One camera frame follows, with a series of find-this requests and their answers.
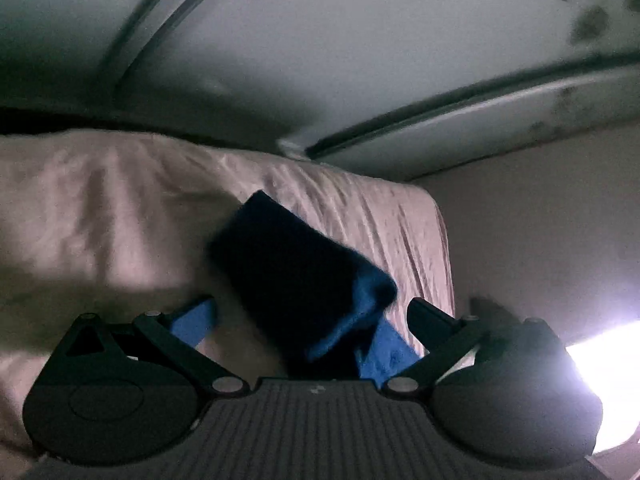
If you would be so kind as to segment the beige wrinkled bed sheet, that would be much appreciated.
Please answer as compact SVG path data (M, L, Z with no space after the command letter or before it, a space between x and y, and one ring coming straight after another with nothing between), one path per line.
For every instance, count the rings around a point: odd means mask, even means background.
M205 246L264 191L388 272L387 310L407 328L409 301L454 312L444 219L423 188L221 150L151 133L72 130L1 141L1 474L35 454L24 400L81 313L128 321L212 292Z

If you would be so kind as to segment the dark blue knitted garment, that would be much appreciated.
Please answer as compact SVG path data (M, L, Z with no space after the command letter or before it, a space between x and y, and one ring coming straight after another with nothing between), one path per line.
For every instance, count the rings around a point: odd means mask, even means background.
M239 301L292 379L363 378L395 281L258 191L206 246L213 276Z

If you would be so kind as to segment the frosted sliding wardrobe door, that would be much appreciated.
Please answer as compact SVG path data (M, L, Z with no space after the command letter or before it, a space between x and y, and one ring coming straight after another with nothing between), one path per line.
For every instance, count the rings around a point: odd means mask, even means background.
M639 51L639 0L160 0L124 110L260 150Z

